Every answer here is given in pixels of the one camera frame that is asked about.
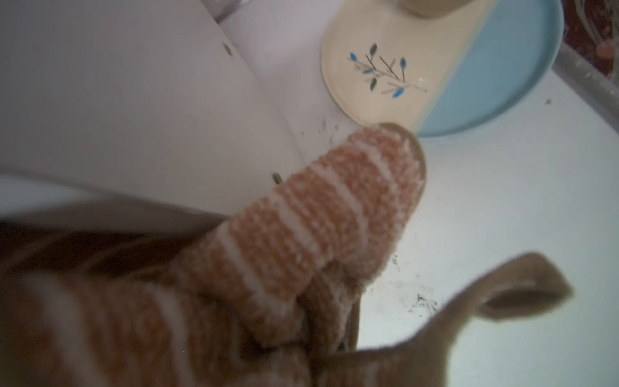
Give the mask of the white wooden bookshelf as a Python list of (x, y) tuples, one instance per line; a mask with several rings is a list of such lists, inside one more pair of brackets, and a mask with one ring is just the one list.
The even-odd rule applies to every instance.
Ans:
[(200, 1), (2, 2), (2, 219), (202, 229), (304, 164)]

